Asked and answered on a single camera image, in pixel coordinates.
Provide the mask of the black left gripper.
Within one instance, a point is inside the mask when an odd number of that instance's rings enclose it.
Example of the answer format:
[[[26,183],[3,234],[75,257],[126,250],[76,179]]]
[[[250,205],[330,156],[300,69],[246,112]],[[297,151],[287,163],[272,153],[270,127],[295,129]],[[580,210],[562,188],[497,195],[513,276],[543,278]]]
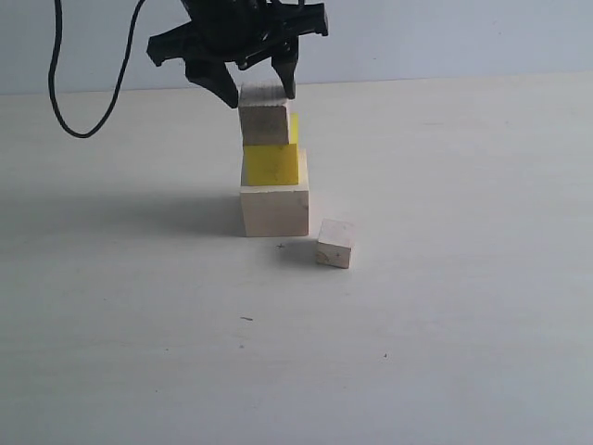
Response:
[[[325,4],[304,1],[184,1],[190,20],[149,38],[146,53],[156,66],[181,58],[190,83],[209,90],[229,108],[239,93],[226,67],[247,70],[271,58],[288,99],[296,98],[299,37],[326,36]]]

